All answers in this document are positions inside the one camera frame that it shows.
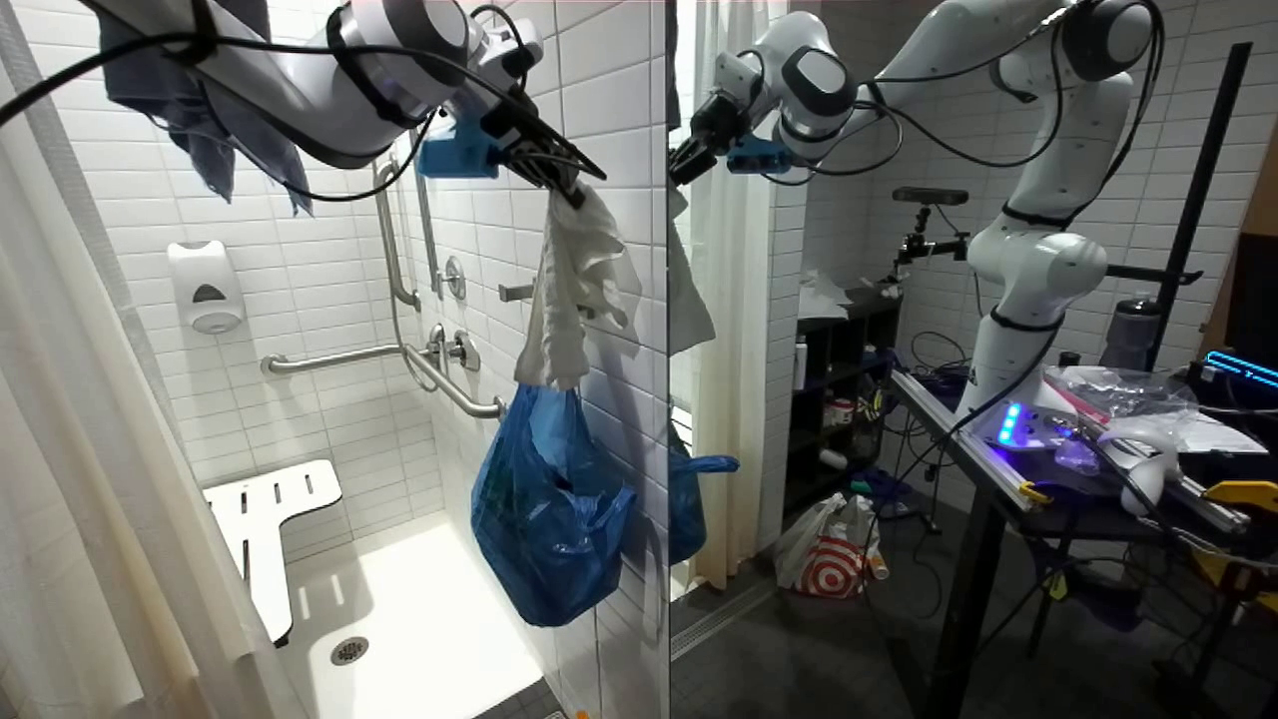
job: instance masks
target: black cable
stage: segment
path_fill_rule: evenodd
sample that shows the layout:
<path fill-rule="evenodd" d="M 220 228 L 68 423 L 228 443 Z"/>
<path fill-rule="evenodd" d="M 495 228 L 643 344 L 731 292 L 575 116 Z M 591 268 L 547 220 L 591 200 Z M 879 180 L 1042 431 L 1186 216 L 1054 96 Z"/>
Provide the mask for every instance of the black cable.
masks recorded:
<path fill-rule="evenodd" d="M 986 655 L 990 643 L 1026 611 L 1026 603 L 1030 603 L 1034 595 L 1042 595 L 1062 571 L 1066 571 L 1066 567 L 1046 571 L 1042 579 L 1034 579 L 1034 587 L 1030 587 L 1022 599 L 1014 599 L 1010 611 L 982 635 L 982 643 L 974 647 L 974 659 Z"/>
<path fill-rule="evenodd" d="M 527 48 L 527 44 L 523 44 L 523 32 L 519 32 L 519 24 L 515 24 L 515 16 L 511 16 L 507 8 L 499 8 L 499 4 L 479 4 L 479 8 L 471 8 L 471 20 L 479 20 L 479 16 L 499 16 L 499 20 L 511 28 L 515 44 Z"/>
<path fill-rule="evenodd" d="M 907 148 L 907 128 L 903 128 L 903 120 L 899 120 L 895 112 L 891 112 L 891 128 L 895 128 L 895 148 L 891 148 L 887 156 L 879 156 L 879 160 L 871 160 L 871 164 L 863 164 L 863 168 L 827 168 L 823 160 L 839 148 L 839 144 L 835 144 L 819 164 L 811 164 L 811 176 L 867 176 L 867 172 L 887 168 L 887 164 L 899 160 L 903 148 Z"/>
<path fill-rule="evenodd" d="M 763 172 L 767 184 L 779 184 L 779 188 L 807 188 L 811 184 L 811 172 L 803 180 L 787 180 L 787 176 L 775 176 L 775 172 Z"/>
<path fill-rule="evenodd" d="M 84 60 L 60 68 L 56 76 L 24 88 L 16 100 L 8 100 L 8 104 L 0 108 L 0 128 L 4 128 L 8 120 L 16 120 L 20 112 L 28 112 L 32 104 L 40 104 L 44 96 L 52 96 L 56 88 L 80 80 L 84 72 L 92 72 L 92 68 L 100 68 L 100 64 L 112 64 L 112 60 L 132 56 L 132 52 L 144 52 L 144 48 L 192 44 L 192 40 L 196 40 L 192 32 L 140 36 L 140 40 L 116 44 L 116 48 L 108 48 L 108 52 L 84 56 Z M 331 48 L 316 48 L 316 44 L 272 44 L 272 40 L 244 40 L 244 36 L 216 36 L 212 44 L 216 44 L 216 48 L 284 52 L 284 56 L 331 56 Z M 367 48 L 347 48 L 347 52 L 351 52 L 351 56 L 411 56 L 411 60 L 419 60 L 419 64 L 443 64 L 443 68 L 451 68 L 451 72 L 463 72 L 475 88 L 491 92 L 499 104 L 511 104 L 499 88 L 491 88 L 487 80 L 479 80 L 471 68 L 463 68 L 463 64 L 455 64 L 455 60 L 447 60 L 447 56 L 435 56 L 435 52 L 415 52 L 415 48 L 395 48 L 395 44 L 367 44 Z M 379 192 L 387 192 L 391 184 L 399 184 L 403 172 L 411 168 L 411 160 L 407 160 L 407 164 L 395 168 L 395 176 L 387 176 L 383 184 L 375 184 L 375 188 L 367 188 L 367 192 L 327 196 L 327 192 L 312 192 L 312 188 L 288 184 L 284 176 L 268 172 L 268 164 L 264 164 L 260 156 L 252 156 L 252 152 L 244 152 L 244 156 L 248 156 L 268 180 L 276 180 L 280 188 L 288 188 L 288 192 L 296 192 L 296 196 L 308 196 L 308 200 L 320 200 L 320 204 L 355 204 L 355 200 L 379 196 Z"/>
<path fill-rule="evenodd" d="M 1050 116 L 1050 132 L 1042 136 L 1042 144 L 1030 152 L 1030 156 L 1018 156 L 1018 160 L 990 160 L 990 156 L 974 156 L 951 140 L 943 140 L 939 132 L 931 132 L 923 120 L 915 120 L 911 112 L 895 108 L 899 120 L 907 120 L 923 140 L 931 140 L 935 148 L 966 160 L 966 164 L 978 164 L 978 168 L 1022 168 L 1022 164 L 1034 164 L 1042 152 L 1050 152 L 1050 144 L 1062 136 L 1062 124 L 1066 124 L 1066 80 L 1062 80 L 1062 60 L 1058 60 L 1058 40 L 1062 32 L 1054 28 L 1050 32 L 1050 80 L 1054 80 L 1054 116 Z"/>
<path fill-rule="evenodd" d="M 1162 56 L 1166 56 L 1166 20 L 1162 20 L 1162 8 L 1158 4 L 1146 4 L 1150 12 L 1150 56 L 1146 56 L 1146 80 L 1142 80 L 1142 100 L 1134 104 L 1134 116 L 1130 116 L 1130 128 L 1126 128 L 1126 140 L 1118 144 L 1110 168 L 1106 168 L 1106 180 L 1098 184 L 1098 192 L 1086 200 L 1094 204 L 1102 196 L 1102 188 L 1118 176 L 1122 160 L 1130 156 L 1134 148 L 1134 136 L 1154 104 L 1154 88 L 1162 80 Z"/>
<path fill-rule="evenodd" d="M 116 48 L 108 48 L 108 52 L 84 56 L 84 60 L 60 68 L 56 76 L 24 88 L 16 100 L 8 100 L 8 104 L 0 108 L 0 128 L 4 128 L 12 116 L 28 112 L 28 108 L 32 108 L 36 100 L 44 100 L 48 92 L 72 84 L 76 76 L 84 76 L 84 72 L 92 72 L 92 68 L 100 68 L 100 64 L 112 64 L 112 60 L 120 60 L 120 56 L 132 56 L 132 52 L 144 52 L 144 48 L 156 48 L 156 44 L 184 44 L 184 40 L 196 40 L 196 36 L 192 36 L 192 32 L 140 36 L 140 40 L 116 44 Z M 216 48 L 284 52 L 284 56 L 331 56 L 327 44 L 272 44 L 272 40 L 248 40 L 248 36 L 216 36 L 212 44 L 216 44 Z M 491 84 L 487 84 L 483 76 L 475 76 L 467 64 L 455 64 L 455 60 L 447 60 L 447 56 L 439 56 L 439 52 L 419 52 L 419 48 L 399 48 L 399 44 L 363 44 L 363 48 L 347 48 L 347 52 L 351 52 L 351 56 L 407 56 L 407 60 L 419 60 L 423 68 L 435 64 L 435 68 L 447 68 L 447 72 L 463 72 L 475 88 L 483 88 L 487 96 L 495 96 L 499 104 L 507 104 L 507 108 L 519 112 L 519 104 L 511 104 L 507 92 L 491 88 Z"/>
<path fill-rule="evenodd" d="M 264 172 L 272 184 L 288 188 L 292 196 L 304 196 L 312 204 L 363 204 L 387 188 L 395 188 L 403 180 L 403 172 L 415 164 L 415 156 L 427 148 L 427 128 L 435 120 L 435 112 L 427 112 L 423 128 L 415 132 L 411 148 L 407 148 L 407 160 L 379 184 L 363 188 L 363 192 L 351 192 L 351 196 L 331 196 L 331 192 L 312 192 L 312 188 L 300 188 L 292 184 L 288 176 L 276 176 L 276 168 L 268 160 L 260 160 L 248 144 L 240 144 L 240 136 L 224 124 L 224 116 L 212 108 L 212 96 L 208 88 L 200 84 L 200 100 L 212 116 L 212 124 L 236 144 L 240 156 L 248 156 L 248 164 L 256 164 L 256 172 Z"/>
<path fill-rule="evenodd" d="M 911 459 L 911 467 L 903 475 L 911 475 L 931 451 L 939 451 L 947 439 L 955 439 L 966 423 L 974 423 L 978 415 L 986 415 L 990 407 L 998 407 L 1014 387 L 1022 387 L 1022 379 L 1030 379 L 1038 371 L 1038 363 L 1046 360 L 1054 336 L 1062 332 L 1062 324 L 1046 336 L 1046 344 L 1038 348 L 1038 356 L 1022 367 L 1018 379 L 1010 379 L 998 395 L 990 395 L 986 403 L 978 403 L 974 411 L 966 411 L 951 431 L 935 435 L 927 443 L 927 451 L 919 451 Z"/>
<path fill-rule="evenodd" d="M 40 104 L 44 96 L 52 96 L 56 88 L 120 60 L 120 56 L 132 56 L 132 52 L 144 52 L 144 48 L 160 48 L 160 44 L 192 44 L 196 36 L 192 32 L 164 32 L 164 36 L 136 36 L 136 40 L 124 40 L 108 52 L 96 52 L 96 56 L 84 56 L 52 76 L 44 76 L 40 84 L 16 92 L 4 108 L 0 108 L 0 128 L 12 124 L 20 112 L 28 112 L 32 104 Z"/>
<path fill-rule="evenodd" d="M 939 84 L 939 80 L 959 80 L 959 76 L 982 72 L 982 68 L 998 64 L 1002 56 L 1026 48 L 1034 36 L 1058 28 L 1058 24 L 1062 24 L 1066 16 L 1074 16 L 1078 8 L 1082 8 L 1082 4 L 1074 4 L 1074 8 L 1066 8 L 1062 16 L 1030 28 L 1022 40 L 1014 40 L 1010 48 L 1002 48 L 1002 52 L 978 60 L 978 64 L 966 64 L 966 68 L 955 68 L 955 72 L 931 72 L 931 76 L 875 76 L 875 84 Z"/>
<path fill-rule="evenodd" d="M 955 336 L 947 336 L 947 332 L 915 332 L 915 336 L 911 336 L 911 360 L 915 360 L 915 367 L 927 367 L 927 371 L 947 367 L 947 363 L 923 363 L 919 340 L 939 340 L 939 344 L 947 344 L 947 348 L 959 356 L 962 367 L 970 363 L 970 360 L 966 360 L 966 348 L 962 348 Z"/>

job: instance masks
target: shower curtain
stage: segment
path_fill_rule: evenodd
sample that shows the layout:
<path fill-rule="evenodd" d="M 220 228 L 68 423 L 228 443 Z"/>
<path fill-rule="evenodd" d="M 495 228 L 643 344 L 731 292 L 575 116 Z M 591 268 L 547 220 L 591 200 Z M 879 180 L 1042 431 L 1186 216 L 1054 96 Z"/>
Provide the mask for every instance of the shower curtain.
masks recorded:
<path fill-rule="evenodd" d="M 755 44 L 787 0 L 679 0 L 679 84 L 691 116 L 715 88 L 715 56 Z M 767 511 L 767 288 L 771 288 L 771 184 L 707 172 L 687 188 L 687 256 L 715 316 L 715 340 L 695 348 L 691 423 L 695 451 L 735 455 L 735 475 L 703 479 L 707 547 L 695 579 L 723 587 L 763 535 Z"/>
<path fill-rule="evenodd" d="M 8 100 L 32 64 L 0 20 Z M 0 128 L 0 715 L 296 715 L 52 140 L 48 104 Z"/>

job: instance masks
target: desk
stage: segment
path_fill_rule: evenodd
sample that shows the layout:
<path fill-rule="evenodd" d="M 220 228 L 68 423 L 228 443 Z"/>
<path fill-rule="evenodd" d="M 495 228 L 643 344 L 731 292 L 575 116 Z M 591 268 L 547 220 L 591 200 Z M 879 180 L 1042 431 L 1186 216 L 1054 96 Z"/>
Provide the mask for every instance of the desk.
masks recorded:
<path fill-rule="evenodd" d="M 947 435 L 951 431 L 951 411 L 915 379 L 895 371 L 891 391 L 907 403 L 907 411 L 931 431 Z M 962 695 L 974 671 L 974 655 L 982 643 L 982 619 L 1002 555 L 1002 531 L 1006 519 L 1022 527 L 1022 535 L 1074 535 L 1074 539 L 1126 539 L 1126 543 L 1158 543 L 1162 531 L 1126 519 L 1122 511 L 1038 511 L 1030 503 L 1030 479 L 1022 479 L 1006 459 L 986 451 L 970 435 L 955 435 L 939 443 L 959 471 L 974 483 L 962 547 L 959 547 L 959 567 L 951 579 L 951 603 L 939 635 L 939 651 L 931 671 L 923 675 L 915 659 L 903 647 L 891 647 L 899 675 L 907 683 L 907 695 L 915 703 L 919 719 L 959 719 L 962 715 Z M 1230 615 L 1238 603 L 1226 603 L 1230 611 L 1218 611 L 1210 639 L 1202 647 L 1202 659 L 1194 667 L 1194 691 L 1202 687 L 1214 647 L 1222 643 Z"/>

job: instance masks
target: grab bar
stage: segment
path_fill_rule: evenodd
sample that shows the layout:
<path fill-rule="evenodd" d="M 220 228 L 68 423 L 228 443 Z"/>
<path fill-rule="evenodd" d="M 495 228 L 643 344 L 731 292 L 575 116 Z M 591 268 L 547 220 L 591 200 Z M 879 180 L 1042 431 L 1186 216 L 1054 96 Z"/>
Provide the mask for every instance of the grab bar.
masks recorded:
<path fill-rule="evenodd" d="M 431 292 L 443 300 L 443 272 L 439 272 L 435 228 L 431 228 L 431 192 L 427 192 L 423 172 L 415 172 L 415 212 L 423 216 Z"/>
<path fill-rule="evenodd" d="M 375 180 L 375 184 L 387 184 L 395 172 L 399 172 L 399 164 L 391 160 L 383 172 L 371 168 L 371 180 Z M 411 304 L 415 312 L 423 312 L 423 300 L 403 284 L 403 272 L 399 272 L 399 248 L 395 248 L 395 224 L 391 224 L 391 200 L 387 200 L 387 192 L 375 192 L 375 224 L 379 224 L 379 232 L 383 232 L 383 256 L 387 256 L 391 296 L 395 296 L 399 304 Z"/>
<path fill-rule="evenodd" d="M 335 367 L 335 363 L 359 363 L 359 360 L 375 360 L 375 356 L 403 356 L 415 371 L 431 375 L 431 383 L 443 387 L 443 395 L 475 415 L 475 419 L 499 419 L 507 407 L 499 399 L 491 403 L 475 403 L 463 387 L 455 387 L 435 363 L 419 360 L 415 352 L 399 352 L 399 348 L 367 348 L 367 352 L 343 352 L 343 356 L 320 356 L 320 360 L 292 360 L 292 356 L 264 356 L 264 371 L 316 371 L 316 367 Z"/>
<path fill-rule="evenodd" d="M 531 300 L 531 292 L 535 292 L 535 284 L 499 284 L 495 300 L 523 304 L 523 300 Z"/>
<path fill-rule="evenodd" d="M 288 371 L 316 371 L 316 367 L 335 367 L 335 363 L 359 363 L 359 360 L 375 360 L 375 356 L 399 356 L 399 348 L 387 344 L 387 348 L 320 356 L 320 360 L 264 356 L 264 371 L 288 375 Z"/>
<path fill-rule="evenodd" d="M 475 415 L 475 419 L 499 419 L 499 415 L 507 411 L 499 399 L 475 403 L 463 387 L 455 387 L 443 371 L 435 371 L 435 363 L 419 360 L 415 352 L 403 352 L 403 356 L 407 356 L 411 367 L 419 367 L 423 375 L 431 375 L 431 383 L 439 383 L 443 395 L 447 395 L 459 411 L 467 411 L 467 415 Z"/>

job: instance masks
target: white wall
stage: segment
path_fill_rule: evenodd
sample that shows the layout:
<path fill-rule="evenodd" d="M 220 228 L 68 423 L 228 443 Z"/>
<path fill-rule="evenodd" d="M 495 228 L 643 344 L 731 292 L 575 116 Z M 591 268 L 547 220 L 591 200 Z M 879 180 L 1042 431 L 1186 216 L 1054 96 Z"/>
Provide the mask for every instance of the white wall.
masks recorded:
<path fill-rule="evenodd" d="M 1278 4 L 1274 0 L 1162 0 L 1170 28 L 1166 68 L 1150 116 L 1138 132 L 1138 144 L 1110 188 L 1086 208 L 1074 232 L 1106 244 L 1114 264 L 1146 264 L 1162 268 L 1174 224 L 1194 176 L 1198 144 L 1206 132 L 1206 116 L 1218 92 L 1218 76 L 1226 68 L 1226 52 L 1238 40 L 1254 44 L 1250 72 L 1230 120 L 1230 136 L 1222 148 L 1218 176 L 1210 184 L 1210 200 L 1198 224 L 1190 268 L 1202 268 L 1206 280 L 1186 288 L 1174 304 L 1170 332 L 1158 356 L 1158 371 L 1186 367 L 1198 356 L 1198 328 L 1214 308 L 1226 260 L 1238 240 L 1238 224 L 1278 116 Z M 903 28 L 911 28 L 927 12 L 927 4 L 879 4 L 863 8 L 867 24 L 883 20 L 883 40 L 899 44 Z M 859 48 L 883 52 L 875 40 L 859 36 L 859 44 L 839 44 L 839 52 L 855 56 Z M 982 152 L 982 156 L 1022 156 L 1034 148 L 1030 132 L 1038 128 L 1034 108 L 1018 108 L 1014 100 L 990 92 L 986 76 L 939 84 L 927 100 L 911 108 L 923 124 L 943 132 L 947 140 Z M 859 156 L 875 156 L 891 136 L 875 136 L 875 148 L 847 148 Z M 807 260 L 831 268 L 835 280 L 855 284 L 859 276 L 883 276 L 899 240 L 911 232 L 907 204 L 891 204 L 891 192 L 903 184 L 943 184 L 966 188 L 970 204 L 951 216 L 959 228 L 982 228 L 998 204 L 1006 200 L 1018 172 L 986 172 L 962 160 L 943 156 L 923 136 L 907 136 L 907 152 L 867 180 L 819 180 L 811 188 L 811 224 L 807 224 Z M 1062 336 L 1058 352 L 1082 352 L 1082 360 L 1098 360 L 1110 312 L 1126 296 L 1150 296 L 1150 284 L 1106 280 L 1094 296 L 1086 296 Z M 911 268 L 907 308 L 899 344 L 907 348 L 919 332 L 947 332 L 970 348 L 978 324 L 974 280 L 962 264 L 927 260 Z"/>
<path fill-rule="evenodd" d="M 72 0 L 16 4 L 44 72 L 96 52 L 96 16 Z M 327 8 L 276 0 L 276 40 L 312 40 Z M 347 547 L 351 535 L 435 515 L 443 479 L 427 403 L 399 360 L 312 375 L 264 375 L 260 356 L 327 356 L 391 340 L 383 256 L 371 204 L 316 204 L 292 216 L 288 196 L 248 160 L 236 204 L 212 196 L 188 156 L 144 116 L 104 100 L 100 76 L 56 96 L 88 188 L 116 244 L 132 304 L 160 360 L 164 395 L 200 483 L 224 483 L 300 459 L 335 459 L 347 499 L 288 523 L 288 559 Z M 355 192 L 367 172 L 308 168 L 320 192 Z M 164 248 L 224 240 L 248 296 L 248 324 L 196 336 L 180 324 Z"/>

